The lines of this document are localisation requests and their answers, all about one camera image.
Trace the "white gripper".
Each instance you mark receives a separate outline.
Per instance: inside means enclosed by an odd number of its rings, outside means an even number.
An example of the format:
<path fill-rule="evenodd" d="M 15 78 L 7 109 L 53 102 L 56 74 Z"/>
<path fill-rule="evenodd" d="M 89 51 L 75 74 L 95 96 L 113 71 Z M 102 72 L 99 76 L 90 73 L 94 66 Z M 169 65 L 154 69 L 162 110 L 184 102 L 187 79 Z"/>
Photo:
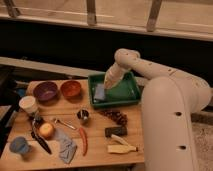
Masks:
<path fill-rule="evenodd" d="M 124 74 L 127 72 L 128 72 L 127 69 L 119 66 L 117 63 L 114 63 L 106 72 L 104 78 L 104 88 L 112 89 L 116 87 L 120 83 Z"/>

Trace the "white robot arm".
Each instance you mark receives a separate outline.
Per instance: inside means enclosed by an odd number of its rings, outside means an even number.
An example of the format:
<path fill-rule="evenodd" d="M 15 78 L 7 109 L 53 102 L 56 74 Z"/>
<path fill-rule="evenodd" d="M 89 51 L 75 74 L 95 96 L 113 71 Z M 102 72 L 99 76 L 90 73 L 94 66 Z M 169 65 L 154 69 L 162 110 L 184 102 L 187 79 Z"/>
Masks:
<path fill-rule="evenodd" d="M 121 48 L 107 70 L 104 86 L 114 87 L 129 70 L 148 82 L 142 91 L 142 129 L 146 171 L 199 171 L 191 115 L 211 101 L 206 80 L 176 68 L 144 60 Z"/>

